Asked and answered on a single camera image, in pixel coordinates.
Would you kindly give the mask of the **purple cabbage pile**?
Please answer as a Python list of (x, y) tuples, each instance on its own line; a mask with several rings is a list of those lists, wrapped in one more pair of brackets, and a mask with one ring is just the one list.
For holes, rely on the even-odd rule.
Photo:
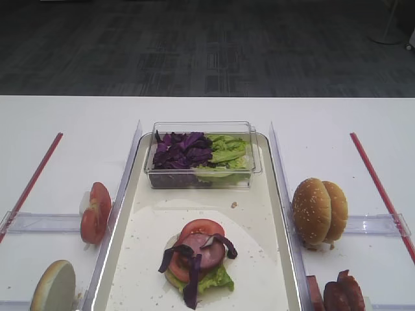
[(157, 149), (152, 164), (158, 170), (183, 170), (209, 166), (213, 159), (213, 142), (203, 132), (166, 133), (156, 131)]

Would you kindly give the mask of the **purple cabbage strips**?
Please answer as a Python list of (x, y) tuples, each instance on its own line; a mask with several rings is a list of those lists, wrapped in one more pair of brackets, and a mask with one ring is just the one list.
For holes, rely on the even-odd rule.
[[(221, 242), (225, 247), (225, 256), (219, 265), (223, 264), (223, 261), (226, 258), (236, 259), (237, 250), (235, 249), (233, 243), (230, 240), (228, 240), (225, 236), (222, 236), (217, 233), (213, 235), (209, 235), (209, 236), (210, 236), (209, 240), (204, 244), (204, 246), (202, 246), (202, 248), (205, 248), (208, 245), (211, 245), (214, 240)], [(170, 261), (172, 259), (172, 253), (174, 252), (174, 250), (172, 249), (173, 247), (168, 248), (164, 251), (163, 259), (162, 259), (160, 268), (158, 270), (160, 273), (164, 273), (169, 267)], [(183, 290), (183, 297), (184, 297), (184, 301), (187, 307), (192, 308), (194, 310), (198, 303), (198, 295), (199, 295), (198, 294), (198, 272), (200, 271), (201, 256), (200, 255), (196, 256), (194, 259), (190, 259), (189, 261), (191, 264), (191, 271), (189, 273), (190, 281)]]

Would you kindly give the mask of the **left lower clear holder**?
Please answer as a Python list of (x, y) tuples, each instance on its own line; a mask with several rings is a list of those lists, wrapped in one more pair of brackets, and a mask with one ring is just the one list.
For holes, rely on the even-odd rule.
[(29, 311), (30, 301), (0, 301), (0, 311)]

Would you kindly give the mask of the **upper tomato slice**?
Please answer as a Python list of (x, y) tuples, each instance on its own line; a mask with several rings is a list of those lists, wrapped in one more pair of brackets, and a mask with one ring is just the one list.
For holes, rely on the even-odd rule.
[(217, 233), (222, 236), (225, 235), (224, 228), (219, 223), (210, 219), (199, 218), (190, 221), (183, 227), (178, 238), (178, 243), (181, 244), (187, 236), (193, 233), (202, 233), (205, 235), (213, 235)]

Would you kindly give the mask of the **right clear acrylic divider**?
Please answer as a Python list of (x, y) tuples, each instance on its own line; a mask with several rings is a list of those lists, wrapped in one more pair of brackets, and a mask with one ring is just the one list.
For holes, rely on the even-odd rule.
[(282, 219), (285, 226), (285, 236), (288, 245), (290, 264), (293, 272), (293, 281), (296, 287), (296, 302), (299, 310), (314, 310), (313, 302), (309, 293), (309, 285), (305, 272), (302, 256), (302, 243), (296, 234), (294, 220), (292, 217), (291, 200), (287, 178), (283, 166), (283, 160), (279, 149), (277, 131), (273, 122), (269, 129), (270, 145), (274, 162), (274, 172), (278, 184), (279, 200), (281, 204)]

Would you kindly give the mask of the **clear holder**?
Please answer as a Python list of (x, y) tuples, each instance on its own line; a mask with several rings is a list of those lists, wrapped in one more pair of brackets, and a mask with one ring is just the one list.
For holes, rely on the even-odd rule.
[(29, 311), (30, 301), (0, 301), (0, 311)]
[(350, 215), (343, 235), (410, 237), (402, 214)]
[(368, 311), (415, 311), (415, 305), (375, 304), (364, 296), (364, 303)]
[(79, 233), (81, 215), (8, 211), (1, 221), (1, 234)]

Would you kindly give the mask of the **clear acrylic divider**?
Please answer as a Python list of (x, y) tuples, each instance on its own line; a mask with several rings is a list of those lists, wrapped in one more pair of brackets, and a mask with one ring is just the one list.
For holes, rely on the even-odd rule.
[(287, 178), (283, 166), (283, 160), (279, 149), (277, 131), (273, 122), (269, 129), (270, 145), (274, 162), (274, 172), (278, 184), (279, 200), (281, 204), (282, 219), (285, 226), (285, 236), (288, 245), (290, 264), (293, 272), (293, 281), (296, 287), (296, 302), (299, 310), (314, 310), (313, 302), (309, 293), (309, 285), (305, 272), (302, 256), (302, 243), (296, 234), (294, 220), (292, 217), (291, 200)]
[(123, 243), (121, 233), (125, 230), (123, 221), (123, 203), (128, 183), (133, 171), (134, 162), (142, 136), (142, 126), (137, 124), (126, 165), (121, 178), (117, 196), (108, 218), (106, 233), (97, 256), (96, 265), (91, 276), (88, 290), (85, 293), (80, 310), (105, 310), (117, 267), (118, 256)]

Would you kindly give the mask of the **rear bun top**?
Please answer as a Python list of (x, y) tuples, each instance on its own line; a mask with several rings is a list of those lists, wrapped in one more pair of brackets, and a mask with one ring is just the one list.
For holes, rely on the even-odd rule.
[(342, 189), (333, 182), (322, 182), (331, 200), (331, 224), (324, 242), (333, 244), (339, 240), (348, 221), (348, 202)]

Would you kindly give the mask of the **white stand base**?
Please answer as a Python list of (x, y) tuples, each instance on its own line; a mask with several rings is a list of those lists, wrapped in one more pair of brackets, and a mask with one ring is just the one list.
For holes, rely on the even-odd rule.
[(396, 9), (398, 7), (398, 0), (392, 1), (390, 15), (383, 30), (375, 30), (369, 32), (366, 37), (376, 44), (380, 45), (399, 45), (404, 41), (403, 35), (396, 26)]

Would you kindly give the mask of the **upright sausage slices right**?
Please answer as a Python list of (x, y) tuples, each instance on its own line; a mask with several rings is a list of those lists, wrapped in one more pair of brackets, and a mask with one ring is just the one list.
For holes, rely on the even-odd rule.
[(336, 281), (325, 285), (324, 307), (334, 311), (366, 310), (361, 288), (349, 270), (340, 271)]

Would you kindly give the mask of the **right red strip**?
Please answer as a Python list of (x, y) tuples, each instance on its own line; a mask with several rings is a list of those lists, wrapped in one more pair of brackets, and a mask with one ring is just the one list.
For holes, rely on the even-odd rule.
[(385, 188), (383, 187), (383, 184), (381, 183), (381, 180), (379, 179), (379, 176), (377, 175), (377, 172), (375, 171), (372, 163), (370, 162), (369, 157), (367, 156), (367, 153), (365, 152), (363, 145), (361, 144), (359, 138), (357, 137), (357, 134), (352, 132), (350, 133), (351, 140), (353, 141), (367, 171), (369, 172), (369, 175), (371, 176), (373, 183), (380, 195), (380, 197), (383, 200), (383, 203), (387, 209), (387, 211), (392, 215), (392, 218), (395, 222), (395, 225), (401, 235), (401, 239), (412, 259), (414, 262), (414, 244), (412, 243), (410, 239), (409, 230), (405, 228), (403, 217), (400, 217), (394, 208), (394, 205), (392, 201), (390, 200)]

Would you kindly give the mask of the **upright tomato slice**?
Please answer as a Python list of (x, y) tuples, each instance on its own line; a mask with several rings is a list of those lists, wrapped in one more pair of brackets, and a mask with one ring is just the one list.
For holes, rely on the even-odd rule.
[(112, 201), (107, 188), (95, 182), (89, 195), (89, 206), (80, 223), (81, 239), (88, 244), (100, 244), (106, 232)]

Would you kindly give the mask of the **front sesame bun top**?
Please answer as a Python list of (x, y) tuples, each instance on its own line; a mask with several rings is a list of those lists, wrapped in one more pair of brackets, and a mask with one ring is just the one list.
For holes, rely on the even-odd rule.
[(322, 243), (331, 225), (331, 199), (322, 181), (302, 181), (294, 192), (292, 210), (302, 240), (310, 245)]

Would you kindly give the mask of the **right upper clear holder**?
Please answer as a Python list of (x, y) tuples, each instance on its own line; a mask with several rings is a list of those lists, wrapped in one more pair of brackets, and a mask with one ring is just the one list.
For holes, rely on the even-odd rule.
[(402, 214), (350, 215), (343, 235), (410, 237)]

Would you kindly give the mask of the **left red strip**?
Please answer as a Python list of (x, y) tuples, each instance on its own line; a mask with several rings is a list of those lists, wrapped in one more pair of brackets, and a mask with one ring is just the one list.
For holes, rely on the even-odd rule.
[(36, 168), (35, 172), (33, 173), (32, 177), (30, 178), (29, 182), (27, 183), (26, 187), (24, 188), (23, 192), (21, 193), (19, 199), (17, 200), (14, 208), (8, 213), (7, 216), (5, 216), (5, 221), (3, 225), (1, 225), (1, 239), (2, 242), (4, 237), (6, 236), (6, 230), (16, 217), (17, 213), (20, 211), (21, 207), (25, 203), (27, 197), (29, 196), (31, 190), (33, 189), (35, 183), (37, 182), (40, 174), (43, 172), (46, 164), (50, 160), (51, 156), (53, 155), (54, 151), (56, 150), (56, 147), (58, 146), (59, 142), (61, 141), (63, 137), (63, 133), (59, 132), (56, 134), (56, 137), (54, 138), (53, 142), (51, 143), (50, 147), (46, 151), (45, 155), (43, 156), (40, 164)]

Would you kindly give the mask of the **upright bun bottom half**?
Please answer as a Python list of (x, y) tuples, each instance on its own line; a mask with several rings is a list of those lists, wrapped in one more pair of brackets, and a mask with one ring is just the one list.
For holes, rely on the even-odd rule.
[(72, 310), (76, 277), (73, 265), (56, 260), (39, 280), (29, 310)]

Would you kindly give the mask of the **metal serving tray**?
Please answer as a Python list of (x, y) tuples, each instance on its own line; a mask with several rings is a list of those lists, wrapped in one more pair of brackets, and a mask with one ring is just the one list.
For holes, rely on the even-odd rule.
[(218, 222), (238, 252), (224, 262), (234, 291), (206, 290), (199, 310), (299, 310), (270, 144), (262, 134), (257, 140), (263, 170), (248, 188), (156, 190), (143, 170), (150, 135), (140, 138), (105, 310), (185, 310), (182, 294), (158, 269), (167, 241), (197, 218)]

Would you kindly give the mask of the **red strip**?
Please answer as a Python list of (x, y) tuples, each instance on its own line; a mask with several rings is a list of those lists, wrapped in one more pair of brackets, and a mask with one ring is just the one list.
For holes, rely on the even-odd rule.
[(395, 222), (395, 225), (401, 235), (401, 239), (412, 259), (414, 262), (414, 244), (412, 243), (410, 239), (409, 230), (405, 228), (403, 217), (400, 217), (394, 208), (394, 205), (392, 201), (390, 200), (385, 188), (383, 187), (383, 184), (381, 183), (381, 180), (379, 179), (379, 176), (377, 175), (377, 172), (375, 171), (372, 163), (370, 162), (369, 157), (367, 156), (367, 153), (365, 152), (363, 145), (361, 144), (359, 138), (357, 137), (357, 134), (352, 132), (350, 133), (351, 140), (353, 141), (367, 171), (369, 172), (369, 175), (371, 176), (373, 183), (380, 195), (380, 197), (383, 200), (383, 203), (387, 209), (387, 211), (392, 215), (392, 218)]
[(63, 133), (59, 132), (56, 134), (56, 137), (54, 138), (53, 142), (51, 143), (50, 147), (46, 151), (45, 155), (43, 156), (40, 164), (36, 168), (35, 172), (33, 173), (32, 177), (30, 178), (29, 182), (27, 183), (26, 187), (24, 188), (23, 192), (21, 193), (19, 199), (17, 200), (14, 208), (8, 213), (7, 216), (5, 216), (5, 221), (3, 225), (1, 225), (1, 239), (2, 242), (4, 237), (6, 236), (6, 230), (16, 217), (17, 213), (20, 211), (21, 207), (25, 203), (27, 197), (29, 196), (31, 190), (33, 189), (35, 183), (37, 182), (40, 174), (43, 172), (46, 164), (50, 160), (51, 156), (53, 155), (54, 151), (56, 150), (56, 147), (58, 146), (59, 142), (61, 141), (63, 137)]

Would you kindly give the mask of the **lettuce leaf on bun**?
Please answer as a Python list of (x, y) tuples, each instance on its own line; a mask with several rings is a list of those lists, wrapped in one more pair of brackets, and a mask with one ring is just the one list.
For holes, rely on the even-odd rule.
[(207, 275), (198, 282), (198, 294), (203, 294), (210, 288), (227, 288), (231, 292), (234, 291), (234, 281), (223, 264), (209, 270)]

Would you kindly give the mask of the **green lettuce in container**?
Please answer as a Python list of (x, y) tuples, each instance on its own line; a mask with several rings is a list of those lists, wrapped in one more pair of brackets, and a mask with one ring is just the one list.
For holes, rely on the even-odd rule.
[(206, 137), (213, 142), (213, 159), (208, 162), (209, 166), (197, 167), (209, 172), (195, 174), (197, 180), (216, 187), (247, 183), (250, 178), (248, 170), (252, 168), (248, 142), (226, 134), (207, 134)]

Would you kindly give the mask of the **left clear acrylic divider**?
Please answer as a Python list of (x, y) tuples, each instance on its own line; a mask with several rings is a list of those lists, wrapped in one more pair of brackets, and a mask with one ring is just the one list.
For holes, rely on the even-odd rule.
[(97, 256), (96, 265), (91, 276), (88, 290), (85, 293), (80, 310), (105, 310), (117, 267), (118, 256), (123, 243), (121, 233), (125, 230), (123, 221), (123, 203), (128, 183), (133, 171), (134, 162), (142, 136), (142, 126), (137, 124), (126, 165), (121, 178), (117, 196), (108, 218), (106, 233)]

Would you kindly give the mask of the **lower tomato slice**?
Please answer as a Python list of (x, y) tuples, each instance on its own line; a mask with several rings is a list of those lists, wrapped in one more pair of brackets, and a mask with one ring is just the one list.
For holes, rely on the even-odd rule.
[(181, 282), (189, 283), (191, 264), (190, 259), (194, 259), (196, 256), (201, 256), (200, 271), (198, 272), (198, 281), (201, 281), (207, 274), (207, 261), (206, 253), (197, 251), (194, 252), (190, 246), (178, 245), (172, 248), (172, 259), (169, 264), (171, 273)]

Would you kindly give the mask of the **right lower clear holder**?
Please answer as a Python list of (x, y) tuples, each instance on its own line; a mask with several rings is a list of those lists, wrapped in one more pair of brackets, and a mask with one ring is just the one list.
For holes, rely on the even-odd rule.
[(415, 311), (415, 305), (375, 304), (364, 296), (364, 303), (368, 311)]

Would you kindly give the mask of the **clear plastic container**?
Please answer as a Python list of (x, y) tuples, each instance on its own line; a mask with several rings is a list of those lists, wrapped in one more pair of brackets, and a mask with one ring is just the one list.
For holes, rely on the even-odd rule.
[(248, 188), (262, 171), (248, 121), (157, 122), (143, 167), (154, 189)]

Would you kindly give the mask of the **upright sausage slice left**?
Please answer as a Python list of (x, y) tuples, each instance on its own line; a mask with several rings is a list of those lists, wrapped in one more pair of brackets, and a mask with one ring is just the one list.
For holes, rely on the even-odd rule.
[(309, 294), (314, 307), (314, 311), (325, 311), (324, 302), (318, 287), (316, 277), (314, 275), (308, 275), (307, 284), (309, 287)]

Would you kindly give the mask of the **left upper clear holder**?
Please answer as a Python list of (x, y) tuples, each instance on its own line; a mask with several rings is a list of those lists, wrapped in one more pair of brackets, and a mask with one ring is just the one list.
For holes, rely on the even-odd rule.
[(79, 233), (81, 215), (8, 211), (1, 221), (1, 234)]

